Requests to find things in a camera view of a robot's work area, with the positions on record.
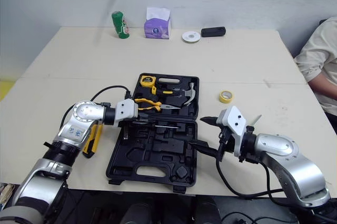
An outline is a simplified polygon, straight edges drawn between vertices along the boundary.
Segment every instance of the tissue box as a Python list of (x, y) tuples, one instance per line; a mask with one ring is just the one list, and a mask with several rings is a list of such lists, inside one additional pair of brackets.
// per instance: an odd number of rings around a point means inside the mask
[(144, 31), (146, 38), (169, 39), (171, 33), (170, 10), (148, 7)]

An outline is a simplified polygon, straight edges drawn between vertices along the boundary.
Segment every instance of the yellow tape roll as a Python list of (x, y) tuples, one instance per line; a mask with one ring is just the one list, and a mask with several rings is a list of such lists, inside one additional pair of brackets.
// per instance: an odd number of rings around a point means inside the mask
[(222, 91), (219, 96), (219, 100), (222, 103), (229, 103), (234, 98), (234, 95), (230, 91)]

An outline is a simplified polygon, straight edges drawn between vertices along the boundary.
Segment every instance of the floor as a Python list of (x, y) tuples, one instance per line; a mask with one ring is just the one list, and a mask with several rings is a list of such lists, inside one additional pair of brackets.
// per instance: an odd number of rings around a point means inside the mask
[[(191, 216), (191, 208), (193, 209), (193, 207), (191, 207), (194, 202), (193, 199), (194, 196), (177, 194), (115, 193), (107, 191), (70, 190), (66, 196), (62, 212), (55, 223), (120, 223), (121, 218), (131, 204), (150, 202), (152, 206), (156, 207), (157, 215), (168, 216), (170, 218), (170, 223), (184, 224), (190, 222), (189, 216)], [(215, 196), (213, 199), (219, 208), (221, 218), (231, 212), (242, 212), (253, 219), (266, 216), (284, 221), (296, 220), (295, 216), (290, 213), (288, 208), (277, 206), (267, 198), (242, 200), (237, 197)], [(222, 223), (235, 224), (238, 223), (240, 219), (251, 224), (251, 221), (249, 221), (247, 217), (239, 213), (229, 215)], [(257, 221), (257, 223), (273, 224), (283, 222), (262, 219)]]

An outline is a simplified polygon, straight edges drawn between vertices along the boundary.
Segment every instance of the black remote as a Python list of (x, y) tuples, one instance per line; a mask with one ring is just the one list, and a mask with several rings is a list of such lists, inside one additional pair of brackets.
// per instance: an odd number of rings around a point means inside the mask
[(225, 27), (203, 28), (201, 30), (202, 37), (223, 36), (226, 34)]

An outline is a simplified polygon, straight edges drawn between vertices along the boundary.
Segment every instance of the person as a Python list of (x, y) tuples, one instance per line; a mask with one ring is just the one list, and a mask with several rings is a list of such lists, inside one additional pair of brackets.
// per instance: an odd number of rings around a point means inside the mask
[(337, 17), (323, 22), (294, 60), (337, 133)]

